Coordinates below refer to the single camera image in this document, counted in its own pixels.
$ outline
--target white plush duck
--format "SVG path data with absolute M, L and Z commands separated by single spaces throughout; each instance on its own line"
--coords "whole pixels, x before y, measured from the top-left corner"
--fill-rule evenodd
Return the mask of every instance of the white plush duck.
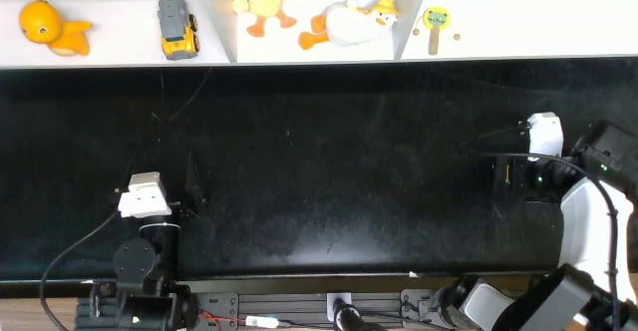
M 379 0 L 370 9 L 359 8 L 357 0 L 335 4 L 312 19 L 314 34 L 300 34 L 299 45 L 309 50 L 317 43 L 328 41 L 337 46 L 368 42 L 390 31 L 398 14 L 394 0 Z

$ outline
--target yellow rubber duck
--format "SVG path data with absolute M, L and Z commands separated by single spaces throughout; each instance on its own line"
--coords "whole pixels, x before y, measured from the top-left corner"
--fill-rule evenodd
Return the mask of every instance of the yellow rubber duck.
M 281 23 L 281 28 L 290 28 L 297 23 L 297 20 L 286 16 L 281 10 L 283 0 L 234 0 L 232 9 L 236 13 L 243 13 L 250 10 L 252 14 L 257 16 L 257 22 L 248 27 L 246 31 L 254 37 L 263 37 L 265 34 L 263 26 L 266 18 L 277 17 Z
M 91 23 L 68 22 L 47 1 L 27 4 L 20 12 L 20 27 L 29 41 L 46 44 L 58 56 L 89 54 L 84 31 L 91 28 Z

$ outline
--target toy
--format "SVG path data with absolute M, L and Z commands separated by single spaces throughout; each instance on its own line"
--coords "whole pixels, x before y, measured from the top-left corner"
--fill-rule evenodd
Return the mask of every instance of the toy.
M 450 25 L 450 13 L 443 7 L 430 7 L 419 20 L 421 19 L 423 19 L 423 23 L 431 31 L 428 53 L 431 56 L 436 56 L 439 54 L 439 33 Z M 419 29 L 415 28 L 413 34 L 418 36 L 419 33 Z M 459 40 L 460 38 L 460 35 L 455 35 L 455 40 Z
M 58 56 L 84 57 L 89 54 L 84 31 L 91 28 L 91 23 L 66 21 L 47 1 L 27 4 L 20 11 L 19 20 L 22 33 L 29 41 L 46 44 Z
M 312 18 L 312 33 L 299 35 L 299 45 L 309 50 L 317 43 L 353 46 L 371 41 L 392 29 L 399 11 L 394 0 L 379 0 L 370 9 L 359 8 L 357 0 L 329 7 L 326 13 Z
M 254 37 L 263 37 L 265 34 L 263 26 L 266 18 L 277 17 L 281 24 L 281 28 L 290 28 L 297 23 L 297 20 L 286 16 L 281 9 L 283 0 L 234 0 L 232 1 L 232 9 L 236 13 L 243 13 L 250 10 L 252 14 L 257 16 L 257 22 L 248 27 L 246 31 Z
M 171 61 L 192 58 L 199 52 L 197 20 L 184 0 L 159 0 L 161 48 Z

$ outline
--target orange duck toy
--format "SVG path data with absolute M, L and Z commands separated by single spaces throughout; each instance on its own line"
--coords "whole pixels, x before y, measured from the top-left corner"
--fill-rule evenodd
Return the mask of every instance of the orange duck toy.
M 20 12 L 20 27 L 29 41 L 46 44 L 58 56 L 89 54 L 84 31 L 91 28 L 91 23 L 66 21 L 47 1 L 37 0 L 26 5 Z

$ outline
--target toy wheel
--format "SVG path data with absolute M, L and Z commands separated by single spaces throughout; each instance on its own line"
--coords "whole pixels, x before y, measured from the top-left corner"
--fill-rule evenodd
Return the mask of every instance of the toy wheel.
M 192 36 L 192 42 L 195 45 L 195 52 L 199 52 L 199 38 L 197 38 L 197 36 Z
M 197 32 L 197 19 L 193 15 L 188 15 L 188 21 L 190 21 L 190 29 L 192 32 Z

